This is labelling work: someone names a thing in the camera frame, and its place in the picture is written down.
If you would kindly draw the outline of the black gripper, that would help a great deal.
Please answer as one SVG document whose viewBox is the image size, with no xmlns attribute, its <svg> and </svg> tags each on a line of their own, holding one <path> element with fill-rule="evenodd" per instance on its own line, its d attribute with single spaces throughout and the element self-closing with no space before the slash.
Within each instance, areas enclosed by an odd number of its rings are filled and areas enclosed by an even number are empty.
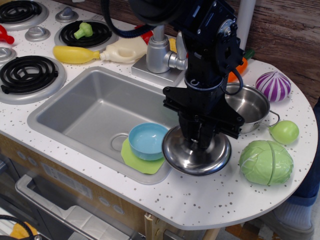
<svg viewBox="0 0 320 240">
<path fill-rule="evenodd" d="M 244 125 L 244 118 L 232 109 L 226 99 L 227 80 L 214 88 L 195 86 L 163 89 L 163 105 L 178 113 L 179 125 L 187 141 L 198 142 L 207 149 L 215 134 L 222 133 L 237 139 Z"/>
</svg>

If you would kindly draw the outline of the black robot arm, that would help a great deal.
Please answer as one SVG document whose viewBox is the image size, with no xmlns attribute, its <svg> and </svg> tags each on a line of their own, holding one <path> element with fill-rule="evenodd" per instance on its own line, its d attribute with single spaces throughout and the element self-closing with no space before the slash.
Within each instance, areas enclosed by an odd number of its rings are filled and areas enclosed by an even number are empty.
<svg viewBox="0 0 320 240">
<path fill-rule="evenodd" d="M 223 0 L 132 0 L 130 7 L 143 25 L 121 30 L 112 23 L 109 1 L 101 10 L 110 29 L 122 38 L 135 38 L 161 25 L 181 32 L 188 55 L 185 88 L 165 87 L 164 106 L 176 111 L 184 138 L 206 149 L 215 134 L 233 138 L 244 119 L 227 105 L 230 73 L 237 74 L 244 52 L 237 37 L 234 9 Z"/>
</svg>

